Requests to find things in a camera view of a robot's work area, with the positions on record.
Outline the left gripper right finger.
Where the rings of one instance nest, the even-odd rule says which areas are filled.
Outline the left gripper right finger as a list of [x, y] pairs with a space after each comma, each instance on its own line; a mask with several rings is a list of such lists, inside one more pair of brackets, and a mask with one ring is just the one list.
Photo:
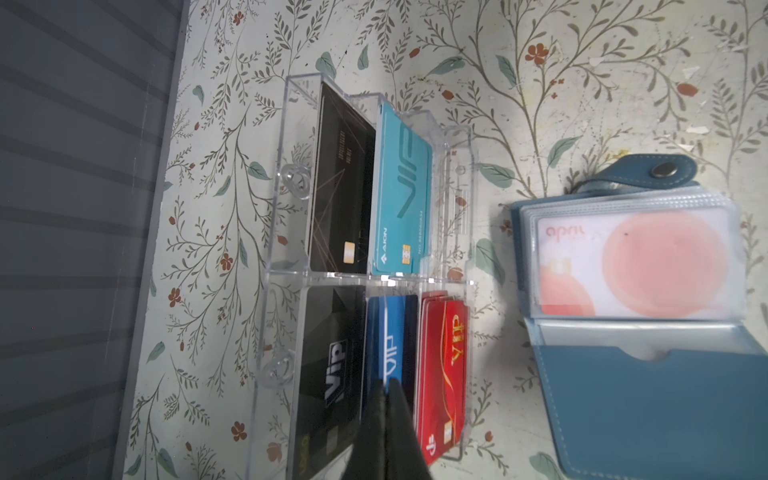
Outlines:
[[390, 379], [387, 385], [387, 478], [432, 479], [412, 425], [404, 390], [397, 379]]

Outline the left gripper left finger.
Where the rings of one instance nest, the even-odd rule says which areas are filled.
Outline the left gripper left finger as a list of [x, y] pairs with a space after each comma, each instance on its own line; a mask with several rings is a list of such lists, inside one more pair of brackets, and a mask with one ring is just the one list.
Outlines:
[[386, 478], [387, 393], [377, 380], [361, 420], [343, 480], [384, 480]]

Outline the pink white circle card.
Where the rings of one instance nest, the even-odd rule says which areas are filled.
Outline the pink white circle card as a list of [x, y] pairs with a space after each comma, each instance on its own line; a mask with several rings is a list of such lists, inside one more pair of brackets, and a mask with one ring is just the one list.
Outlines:
[[743, 261], [725, 207], [536, 218], [532, 306], [544, 316], [733, 320]]

